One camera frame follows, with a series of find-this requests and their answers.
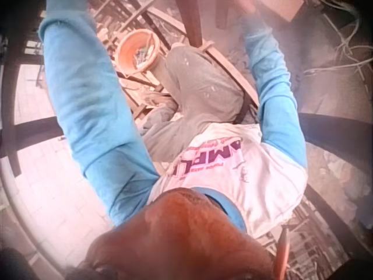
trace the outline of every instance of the paved ground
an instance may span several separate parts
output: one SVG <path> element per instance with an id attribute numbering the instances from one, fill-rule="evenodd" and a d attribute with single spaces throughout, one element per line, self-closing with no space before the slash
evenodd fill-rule
<path id="1" fill-rule="evenodd" d="M 16 124 L 53 116 L 47 92 L 36 87 L 38 66 L 22 65 Z M 89 244 L 111 225 L 104 207 L 58 138 L 20 150 L 22 174 L 12 199 L 39 245 L 62 266 L 83 260 Z"/>

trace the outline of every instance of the blue sleeve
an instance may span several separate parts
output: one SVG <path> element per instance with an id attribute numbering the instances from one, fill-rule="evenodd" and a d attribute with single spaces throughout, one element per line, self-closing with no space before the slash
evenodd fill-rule
<path id="1" fill-rule="evenodd" d="M 72 156 L 120 225 L 146 205 L 159 175 L 86 8 L 86 0 L 47 0 L 45 74 Z"/>
<path id="2" fill-rule="evenodd" d="M 305 139 L 299 125 L 297 102 L 279 44 L 259 16 L 243 19 L 246 51 L 259 96 L 262 142 L 307 168 Z"/>

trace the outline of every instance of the plastic bucket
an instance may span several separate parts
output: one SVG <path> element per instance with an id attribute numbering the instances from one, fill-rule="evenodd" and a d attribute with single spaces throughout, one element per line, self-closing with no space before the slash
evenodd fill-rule
<path id="1" fill-rule="evenodd" d="M 153 51 L 148 54 L 149 57 L 137 68 L 135 55 L 139 50 L 146 48 Z M 155 62 L 160 51 L 160 41 L 158 36 L 149 29 L 137 29 L 128 33 L 120 42 L 115 54 L 115 62 L 120 71 L 125 76 L 131 76 L 136 73 L 146 71 Z"/>

